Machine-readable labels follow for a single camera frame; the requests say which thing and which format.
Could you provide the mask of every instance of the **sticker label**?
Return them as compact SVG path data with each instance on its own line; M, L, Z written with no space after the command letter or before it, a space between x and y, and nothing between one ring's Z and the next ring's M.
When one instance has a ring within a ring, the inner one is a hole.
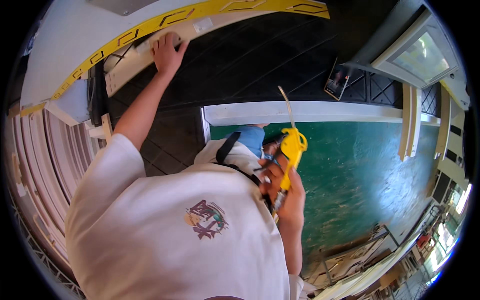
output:
M197 33L201 33L209 28L213 27L212 20L210 18L202 19L196 23L193 23L193 27Z
M150 45L150 41L146 40L137 46L137 53L142 54L145 52L149 52L151 47L152 46Z

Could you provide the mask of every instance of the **wrist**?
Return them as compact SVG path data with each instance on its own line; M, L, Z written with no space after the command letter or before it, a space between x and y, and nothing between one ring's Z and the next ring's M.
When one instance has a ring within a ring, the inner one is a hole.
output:
M283 216L279 217L278 222L282 225L282 227L288 228L289 231L299 231L301 234L303 224L305 223L305 218L303 215L296 217Z
M150 82L150 85L155 90L161 90L161 93L163 93L165 91L165 89L167 88L167 86L170 84L170 81L172 81L172 78L173 78L173 76L171 76L167 73L158 72L152 78L152 81Z
M170 70L161 70L155 74L155 77L162 78L163 80L168 80L168 82L170 82L175 76L175 73L176 71L172 72Z

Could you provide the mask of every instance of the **white t-shirt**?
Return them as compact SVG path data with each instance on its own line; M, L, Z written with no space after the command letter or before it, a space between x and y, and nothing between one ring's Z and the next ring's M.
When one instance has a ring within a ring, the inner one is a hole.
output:
M288 275L258 187L204 163L223 141L209 142L178 174L146 178L130 140L112 136L65 222L69 261L88 299L298 299L303 281ZM226 163L251 173L256 160L237 142Z

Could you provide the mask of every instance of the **glass window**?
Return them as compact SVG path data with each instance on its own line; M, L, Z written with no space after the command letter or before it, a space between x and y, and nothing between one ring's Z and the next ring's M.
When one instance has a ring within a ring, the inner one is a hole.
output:
M456 154L452 150L447 149L447 153L445 154L445 156L454 163L456 163Z
M444 55L428 32L425 32L393 62L426 83L450 68Z
M455 210L461 214L463 212L463 208L465 207L465 203L467 202L468 196L470 195L470 191L472 189L472 185L469 184L467 190L462 193L462 196L458 200Z
M447 228L445 228L444 225L440 223L437 229L437 233L438 233L438 241L442 245L442 249L443 250L447 249L446 241L451 236L450 232L448 232ZM445 251L443 251L442 257L445 257L445 254L446 254Z
M445 195L445 202L449 206L457 205L460 197L462 196L462 188L455 182L451 181L450 185L448 186L447 193Z
M456 158L456 164L457 164L459 167L463 168L463 159L462 159L461 157L457 157L457 158Z

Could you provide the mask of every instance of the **smartphone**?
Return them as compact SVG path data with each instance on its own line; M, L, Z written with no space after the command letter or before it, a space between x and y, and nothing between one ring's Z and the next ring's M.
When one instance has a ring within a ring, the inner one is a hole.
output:
M335 59L330 76L325 83L324 91L334 99L340 101L350 76L348 75L348 68L338 65L336 60L337 59Z

